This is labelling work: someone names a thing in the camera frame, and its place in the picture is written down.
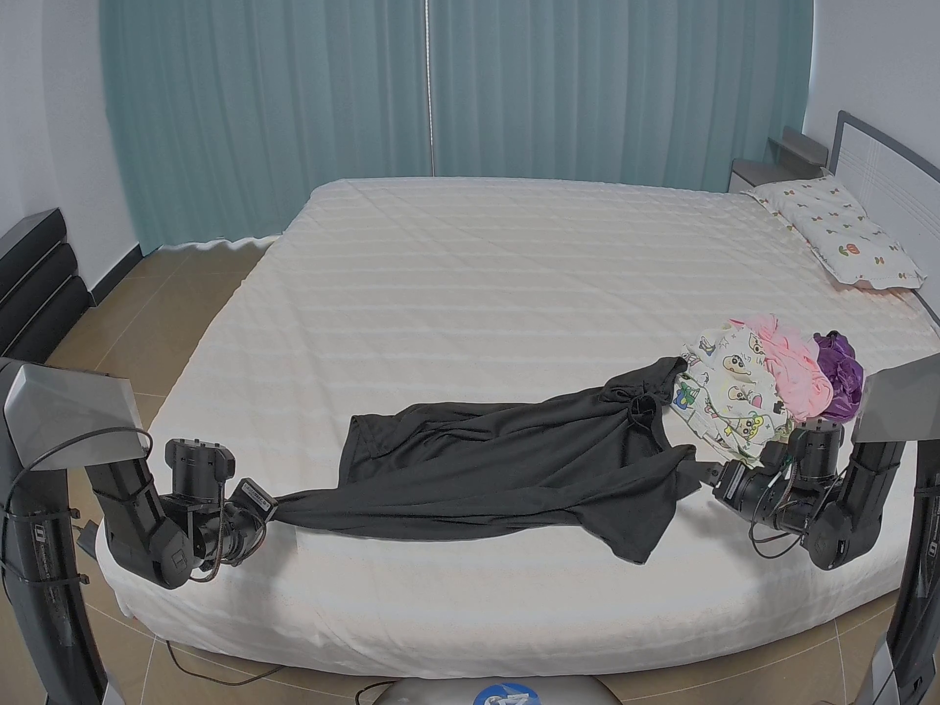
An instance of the blue sticker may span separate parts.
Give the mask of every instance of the blue sticker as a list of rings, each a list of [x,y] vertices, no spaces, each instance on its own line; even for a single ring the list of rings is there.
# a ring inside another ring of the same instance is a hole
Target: blue sticker
[[[501,681],[480,692],[473,705],[541,705],[541,700],[524,684]]]

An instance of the mattress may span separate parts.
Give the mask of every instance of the mattress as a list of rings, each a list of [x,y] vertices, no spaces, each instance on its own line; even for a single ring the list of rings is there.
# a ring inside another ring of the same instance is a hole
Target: mattress
[[[334,182],[212,322],[151,431],[158,446],[225,444],[236,479],[272,494],[329,488],[354,414],[543,400],[769,311],[807,333],[840,330],[869,372],[940,352],[910,293],[835,286],[746,195]],[[672,412],[664,423],[674,444],[701,445]],[[699,460],[718,456],[699,448]],[[167,493],[169,469],[151,463]],[[802,550],[758,557],[708,490],[679,503],[643,566],[572,526],[410,542],[273,523],[241,567],[167,591],[121,570],[103,530],[98,551],[125,613],[210,651],[426,678],[629,671],[751,648],[896,588],[913,473],[905,457],[876,546],[829,572]]]

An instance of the tile floor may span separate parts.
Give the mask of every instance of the tile floor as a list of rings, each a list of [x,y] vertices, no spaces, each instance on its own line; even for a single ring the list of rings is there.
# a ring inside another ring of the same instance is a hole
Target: tile floor
[[[49,362],[130,379],[141,418],[149,425],[212,318],[262,252],[250,244],[156,252],[88,311]],[[70,473],[70,487],[71,503],[83,520],[100,520],[84,472]],[[101,656],[129,705],[352,705],[361,686],[378,681],[302,669],[287,669],[243,688],[188,677],[171,662],[163,641],[121,615],[97,565],[82,552],[78,556],[80,570],[92,578],[83,590]],[[756,650],[603,679],[624,702],[648,705],[811,705],[817,700],[843,705],[858,688],[893,605],[892,594]],[[0,651],[0,702],[40,705],[41,685],[5,600],[0,600]],[[191,670],[228,681],[268,667],[184,648],[178,658]],[[378,691],[363,701],[371,702]],[[940,684],[924,702],[940,705]]]

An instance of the pink clothing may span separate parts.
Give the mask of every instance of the pink clothing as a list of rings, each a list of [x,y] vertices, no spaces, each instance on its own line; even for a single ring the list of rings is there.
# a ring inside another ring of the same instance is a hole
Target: pink clothing
[[[774,374],[776,393],[793,419],[802,423],[821,415],[832,401],[832,383],[816,362],[820,356],[816,342],[806,342],[795,329],[781,326],[774,314],[730,322],[758,336],[760,346],[755,352],[763,350],[764,366]]]

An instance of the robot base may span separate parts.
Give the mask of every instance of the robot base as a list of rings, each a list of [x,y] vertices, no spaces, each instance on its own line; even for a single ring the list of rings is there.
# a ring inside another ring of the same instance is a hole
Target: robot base
[[[593,676],[403,679],[375,705],[620,705]]]

